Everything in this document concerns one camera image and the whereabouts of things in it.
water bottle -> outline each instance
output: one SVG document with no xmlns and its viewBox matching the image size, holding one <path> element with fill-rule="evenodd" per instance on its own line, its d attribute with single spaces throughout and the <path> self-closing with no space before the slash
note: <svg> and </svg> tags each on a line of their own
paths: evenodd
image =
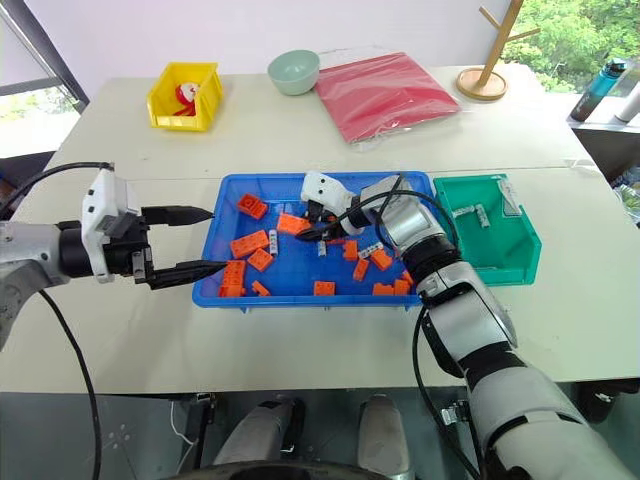
<svg viewBox="0 0 640 480">
<path fill-rule="evenodd" d="M 595 110 L 602 99 L 609 93 L 609 90 L 616 84 L 620 75 L 627 69 L 627 64 L 624 60 L 614 58 L 609 60 L 607 64 L 602 67 L 602 70 L 598 73 L 596 78 L 593 79 L 591 85 L 582 98 L 578 101 L 573 110 L 571 110 L 571 118 L 584 122 L 589 115 Z"/>
</svg>

floor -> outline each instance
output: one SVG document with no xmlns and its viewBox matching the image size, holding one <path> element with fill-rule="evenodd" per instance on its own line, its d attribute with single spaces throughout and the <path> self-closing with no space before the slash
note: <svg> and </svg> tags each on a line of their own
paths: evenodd
<svg viewBox="0 0 640 480">
<path fill-rule="evenodd" d="M 437 438 L 433 421 L 415 389 L 308 390 L 293 393 L 307 405 L 301 455 L 305 459 L 354 463 L 360 404 L 372 393 L 385 393 L 403 415 L 415 471 L 423 480 L 464 478 L 463 471 Z M 207 431 L 203 462 L 215 457 L 233 426 L 258 403 L 276 392 L 229 393 Z M 447 406 L 462 389 L 433 389 L 434 401 Z M 171 430 L 171 402 L 156 398 L 100 396 L 102 480 L 151 480 L 176 471 L 183 443 Z M 176 403 L 179 431 L 187 421 L 186 403 Z M 640 476 L 640 396 L 622 395 L 597 430 L 622 461 Z M 465 424 L 457 427 L 460 442 L 473 458 Z M 92 467 L 89 407 L 83 395 L 0 395 L 0 477 L 7 479 L 86 479 Z"/>
</svg>

yellow plastic bin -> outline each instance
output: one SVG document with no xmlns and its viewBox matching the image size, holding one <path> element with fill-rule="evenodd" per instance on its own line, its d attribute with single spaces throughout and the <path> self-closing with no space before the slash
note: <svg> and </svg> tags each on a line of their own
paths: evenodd
<svg viewBox="0 0 640 480">
<path fill-rule="evenodd" d="M 222 84 L 217 63 L 171 62 L 147 95 L 149 120 L 155 128 L 203 132 L 209 128 L 222 101 Z M 194 98 L 194 116 L 174 115 L 184 108 L 177 97 L 176 87 L 187 82 L 200 85 Z"/>
</svg>

wooden stand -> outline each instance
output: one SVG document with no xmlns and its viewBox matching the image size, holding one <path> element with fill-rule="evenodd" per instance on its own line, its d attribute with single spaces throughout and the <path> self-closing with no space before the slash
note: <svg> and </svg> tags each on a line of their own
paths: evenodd
<svg viewBox="0 0 640 480">
<path fill-rule="evenodd" d="M 480 13 L 484 15 L 491 25 L 498 29 L 498 36 L 493 43 L 493 48 L 491 49 L 484 68 L 468 68 L 458 75 L 456 86 L 458 90 L 468 97 L 477 100 L 498 100 L 502 98 L 507 91 L 507 81 L 504 77 L 493 71 L 493 67 L 495 67 L 498 62 L 505 44 L 512 40 L 518 40 L 540 32 L 539 28 L 534 28 L 528 32 L 509 36 L 511 28 L 513 28 L 513 24 L 516 22 L 516 18 L 518 18 L 518 13 L 520 12 L 523 1 L 524 0 L 511 0 L 502 24 L 499 24 L 486 8 L 480 7 Z"/>
</svg>

light green bowl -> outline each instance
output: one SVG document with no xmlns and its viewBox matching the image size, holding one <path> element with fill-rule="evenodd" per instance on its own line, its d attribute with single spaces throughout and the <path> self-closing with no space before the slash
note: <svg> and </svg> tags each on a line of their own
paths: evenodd
<svg viewBox="0 0 640 480">
<path fill-rule="evenodd" d="M 309 50 L 292 50 L 276 57 L 267 72 L 280 93 L 302 95 L 318 81 L 320 57 Z"/>
</svg>

